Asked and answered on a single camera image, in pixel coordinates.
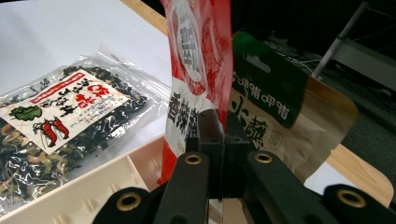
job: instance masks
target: black object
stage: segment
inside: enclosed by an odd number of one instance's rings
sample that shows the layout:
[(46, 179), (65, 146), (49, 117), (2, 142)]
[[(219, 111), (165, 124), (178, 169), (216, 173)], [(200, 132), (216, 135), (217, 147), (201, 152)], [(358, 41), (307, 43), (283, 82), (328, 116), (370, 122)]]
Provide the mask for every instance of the black object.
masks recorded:
[[(116, 192), (93, 223), (207, 223), (210, 189), (221, 199), (242, 198), (248, 223), (396, 223), (393, 211), (361, 190), (336, 185), (321, 197), (306, 189), (275, 154), (253, 149), (234, 114), (223, 145), (215, 118), (213, 111), (198, 118), (202, 130), (188, 139), (166, 184), (142, 192), (140, 205), (127, 212), (115, 210), (125, 191)], [(211, 181), (211, 172), (222, 181)]]

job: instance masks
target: green and brown package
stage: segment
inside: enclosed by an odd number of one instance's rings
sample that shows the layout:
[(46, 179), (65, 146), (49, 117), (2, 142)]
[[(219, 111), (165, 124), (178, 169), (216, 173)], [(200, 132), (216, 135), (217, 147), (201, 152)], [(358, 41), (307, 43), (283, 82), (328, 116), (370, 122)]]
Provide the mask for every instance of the green and brown package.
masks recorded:
[(234, 112), (255, 148), (275, 153), (304, 182), (347, 134), (358, 110), (247, 33), (233, 39)]

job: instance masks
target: table surface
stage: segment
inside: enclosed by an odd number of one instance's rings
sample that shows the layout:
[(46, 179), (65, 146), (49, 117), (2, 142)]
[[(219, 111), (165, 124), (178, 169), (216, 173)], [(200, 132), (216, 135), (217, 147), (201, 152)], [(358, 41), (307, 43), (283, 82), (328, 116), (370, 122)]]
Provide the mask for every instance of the table surface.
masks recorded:
[[(107, 10), (119, 13), (103, 13)], [(4, 3), (0, 4), (0, 20), (0, 95), (74, 62), (79, 55), (94, 54), (100, 47), (171, 85), (166, 19), (141, 1)], [(87, 172), (146, 144), (163, 134), (165, 121), (166, 117), (160, 116), (120, 150), (108, 152), (80, 171)], [(393, 196), (393, 187), (384, 175), (341, 145), (305, 185), (320, 193), (336, 183), (356, 186), (385, 206)]]

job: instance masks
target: red and white package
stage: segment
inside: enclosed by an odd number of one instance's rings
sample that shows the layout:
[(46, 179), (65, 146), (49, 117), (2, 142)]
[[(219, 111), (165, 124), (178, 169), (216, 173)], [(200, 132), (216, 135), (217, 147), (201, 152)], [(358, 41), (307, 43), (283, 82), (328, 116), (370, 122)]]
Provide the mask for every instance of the red and white package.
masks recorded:
[(168, 21), (172, 92), (163, 147), (166, 182), (186, 138), (197, 133), (197, 115), (217, 111), (224, 133), (233, 79), (230, 1), (161, 0)]

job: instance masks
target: white tabletop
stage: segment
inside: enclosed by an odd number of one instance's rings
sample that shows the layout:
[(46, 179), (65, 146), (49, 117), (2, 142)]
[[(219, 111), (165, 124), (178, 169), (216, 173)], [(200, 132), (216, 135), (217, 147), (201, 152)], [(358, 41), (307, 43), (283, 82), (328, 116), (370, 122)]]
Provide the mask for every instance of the white tabletop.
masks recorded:
[[(0, 4), (0, 95), (69, 65), (100, 47), (134, 63), (171, 85), (167, 37), (115, 0), (31, 0)], [(86, 170), (163, 134), (165, 116), (134, 135), (123, 149)], [(350, 181), (327, 163), (305, 185), (321, 193), (330, 184)]]

